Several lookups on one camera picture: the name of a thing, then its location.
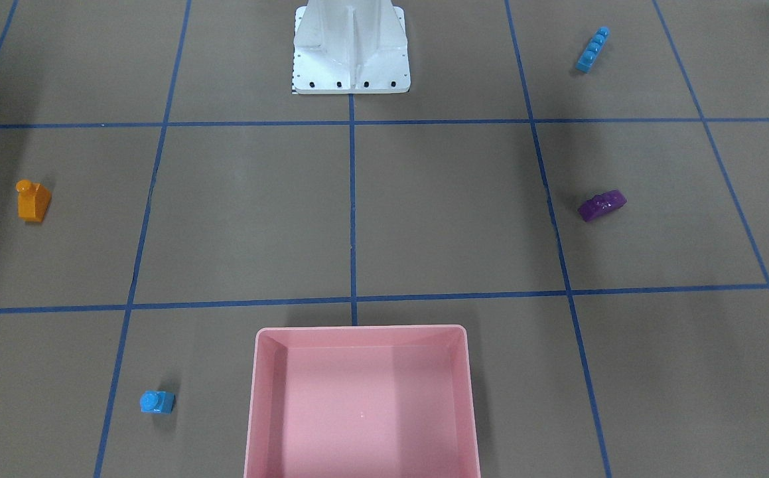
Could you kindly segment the purple sloped block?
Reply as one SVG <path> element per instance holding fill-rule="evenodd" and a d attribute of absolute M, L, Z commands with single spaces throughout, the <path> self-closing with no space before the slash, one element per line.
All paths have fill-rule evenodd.
<path fill-rule="evenodd" d="M 628 200 L 617 189 L 597 194 L 586 200 L 578 207 L 579 217 L 585 222 L 591 222 L 602 218 L 612 212 L 626 206 Z"/>

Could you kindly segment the long blue four-stud block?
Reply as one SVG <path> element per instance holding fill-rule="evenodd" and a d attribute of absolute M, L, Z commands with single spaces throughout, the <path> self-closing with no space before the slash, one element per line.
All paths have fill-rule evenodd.
<path fill-rule="evenodd" d="M 587 45 L 585 45 L 584 51 L 579 55 L 575 69 L 583 74 L 588 74 L 593 69 L 594 63 L 596 63 L 609 36 L 610 29 L 608 27 L 599 28 L 590 38 Z"/>

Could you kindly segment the small blue single-stud block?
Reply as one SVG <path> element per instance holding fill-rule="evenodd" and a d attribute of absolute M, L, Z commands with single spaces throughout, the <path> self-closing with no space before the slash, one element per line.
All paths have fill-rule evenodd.
<path fill-rule="evenodd" d="M 147 390 L 139 397 L 139 409 L 143 414 L 172 414 L 175 393 L 162 390 Z"/>

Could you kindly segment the orange single-stud block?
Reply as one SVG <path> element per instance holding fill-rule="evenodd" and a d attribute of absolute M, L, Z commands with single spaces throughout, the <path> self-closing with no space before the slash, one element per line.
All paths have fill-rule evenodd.
<path fill-rule="evenodd" d="M 48 206 L 52 199 L 52 193 L 41 183 L 35 183 L 29 179 L 21 179 L 15 184 L 17 191 L 18 218 L 26 222 L 42 223 Z"/>

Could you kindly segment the pink plastic box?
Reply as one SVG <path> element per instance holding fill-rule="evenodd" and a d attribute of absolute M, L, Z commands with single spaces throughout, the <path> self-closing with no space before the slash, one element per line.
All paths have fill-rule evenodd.
<path fill-rule="evenodd" d="M 466 330 L 260 330 L 244 475 L 480 476 Z"/>

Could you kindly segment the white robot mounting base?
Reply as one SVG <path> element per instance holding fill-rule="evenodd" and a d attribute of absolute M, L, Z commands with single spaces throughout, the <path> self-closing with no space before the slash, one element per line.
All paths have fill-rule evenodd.
<path fill-rule="evenodd" d="M 390 1 L 309 1 L 294 15 L 291 91 L 402 94 L 411 88 L 405 12 Z"/>

